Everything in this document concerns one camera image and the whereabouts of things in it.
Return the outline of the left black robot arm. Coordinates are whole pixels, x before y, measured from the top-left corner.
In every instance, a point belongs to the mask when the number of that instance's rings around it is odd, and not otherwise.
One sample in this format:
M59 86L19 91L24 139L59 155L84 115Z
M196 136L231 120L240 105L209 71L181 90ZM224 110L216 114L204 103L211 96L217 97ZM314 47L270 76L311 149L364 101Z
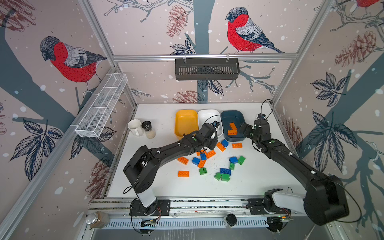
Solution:
M202 150L213 150L218 143L218 121L204 123L200 130L185 135L181 140L159 148L141 146L124 167L124 174L145 208L156 207L157 197L152 184L160 167L180 157Z

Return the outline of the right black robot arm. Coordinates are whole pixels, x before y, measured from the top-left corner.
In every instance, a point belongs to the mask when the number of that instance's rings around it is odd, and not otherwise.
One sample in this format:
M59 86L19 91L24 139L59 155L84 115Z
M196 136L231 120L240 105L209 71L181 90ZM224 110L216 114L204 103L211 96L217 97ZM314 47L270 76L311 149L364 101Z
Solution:
M281 141L273 139L266 119L257 119L254 124L243 123L239 132L252 140L254 149L285 168L305 188L305 195L296 195L277 200L281 192L273 193L273 202L279 208L305 213L316 225L347 217L350 214L346 193L341 180L315 170L293 154Z

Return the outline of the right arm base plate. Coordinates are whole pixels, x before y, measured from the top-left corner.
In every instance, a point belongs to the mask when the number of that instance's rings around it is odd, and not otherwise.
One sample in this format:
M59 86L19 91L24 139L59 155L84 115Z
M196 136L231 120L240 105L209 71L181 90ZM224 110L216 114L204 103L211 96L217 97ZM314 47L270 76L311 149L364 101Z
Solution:
M275 205L273 200L269 197L248 199L246 208L250 210L251 215L290 215L291 211L279 208Z

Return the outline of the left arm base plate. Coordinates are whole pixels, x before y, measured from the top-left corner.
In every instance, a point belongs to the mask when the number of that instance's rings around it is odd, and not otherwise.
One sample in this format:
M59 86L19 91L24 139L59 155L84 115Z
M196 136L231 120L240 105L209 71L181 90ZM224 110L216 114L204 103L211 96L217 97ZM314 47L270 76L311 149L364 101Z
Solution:
M144 207L142 202L135 198L130 205L130 217L168 216L170 214L171 201L156 199L149 207Z

